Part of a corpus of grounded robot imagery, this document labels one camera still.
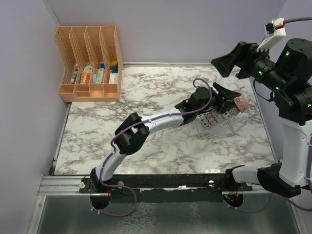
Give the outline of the green leaf pattern bowl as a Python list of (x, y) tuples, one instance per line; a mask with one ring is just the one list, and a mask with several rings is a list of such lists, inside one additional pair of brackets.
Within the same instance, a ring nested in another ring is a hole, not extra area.
[(234, 102), (237, 106), (237, 108), (240, 110), (241, 113), (244, 113), (249, 108), (249, 102), (245, 98), (243, 92), (241, 89), (234, 90), (236, 93), (240, 93), (240, 96), (234, 98)]

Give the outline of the brown tile pattern bowl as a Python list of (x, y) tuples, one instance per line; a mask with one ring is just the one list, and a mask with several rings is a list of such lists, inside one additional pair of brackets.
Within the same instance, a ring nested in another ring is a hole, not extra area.
[(240, 109), (235, 105), (234, 107), (232, 107), (230, 110), (229, 110), (229, 113), (232, 115), (232, 116), (237, 116), (241, 113)]

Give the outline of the blue triangle pattern bowl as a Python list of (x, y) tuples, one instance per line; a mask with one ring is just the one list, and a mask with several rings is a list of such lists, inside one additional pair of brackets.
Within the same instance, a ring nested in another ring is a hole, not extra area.
[(225, 118), (219, 112), (213, 112), (213, 115), (219, 123), (222, 123), (225, 120)]

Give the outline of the red geometric pattern bowl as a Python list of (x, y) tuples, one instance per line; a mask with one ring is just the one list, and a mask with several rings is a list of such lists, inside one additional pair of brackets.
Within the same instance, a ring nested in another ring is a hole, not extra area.
[(210, 122), (211, 125), (218, 124), (217, 119), (214, 117), (214, 115), (212, 113), (207, 113), (206, 117), (207, 117), (207, 119), (208, 119), (208, 121)]

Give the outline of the blue floral pattern bowl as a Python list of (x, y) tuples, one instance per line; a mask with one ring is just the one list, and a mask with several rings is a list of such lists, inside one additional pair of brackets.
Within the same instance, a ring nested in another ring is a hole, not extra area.
[(211, 128), (212, 125), (205, 115), (198, 116), (198, 120), (199, 120), (199, 123), (203, 129), (210, 129)]

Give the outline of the red circle pattern bowl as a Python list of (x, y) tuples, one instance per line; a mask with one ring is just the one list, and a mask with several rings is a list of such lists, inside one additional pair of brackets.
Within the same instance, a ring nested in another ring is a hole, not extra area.
[(229, 112), (229, 111), (226, 111), (224, 113), (222, 113), (222, 116), (226, 119), (226, 120), (229, 120), (232, 118), (232, 114)]

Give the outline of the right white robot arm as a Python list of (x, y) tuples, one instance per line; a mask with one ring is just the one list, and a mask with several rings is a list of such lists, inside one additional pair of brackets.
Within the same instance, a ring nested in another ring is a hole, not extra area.
[(242, 183), (251, 183), (287, 198), (299, 195), (311, 181), (312, 87), (308, 81), (312, 76), (312, 43), (290, 39), (273, 62), (268, 52), (258, 51), (257, 44), (241, 41), (211, 63), (224, 78), (237, 66), (237, 78), (253, 77), (267, 87), (283, 125), (282, 161), (262, 168), (230, 168), (224, 178), (225, 187), (234, 191)]

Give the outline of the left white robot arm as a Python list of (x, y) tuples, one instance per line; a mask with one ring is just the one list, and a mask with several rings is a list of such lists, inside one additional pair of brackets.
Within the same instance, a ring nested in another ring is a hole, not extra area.
[(90, 172), (91, 187), (99, 193), (105, 191), (117, 167), (127, 156), (139, 151), (150, 134), (189, 124), (198, 115), (212, 109), (226, 112), (236, 105), (234, 100), (240, 96), (240, 92), (231, 91), (215, 82), (212, 87), (196, 87), (188, 99), (164, 113), (150, 116), (130, 114), (115, 130), (109, 155)]

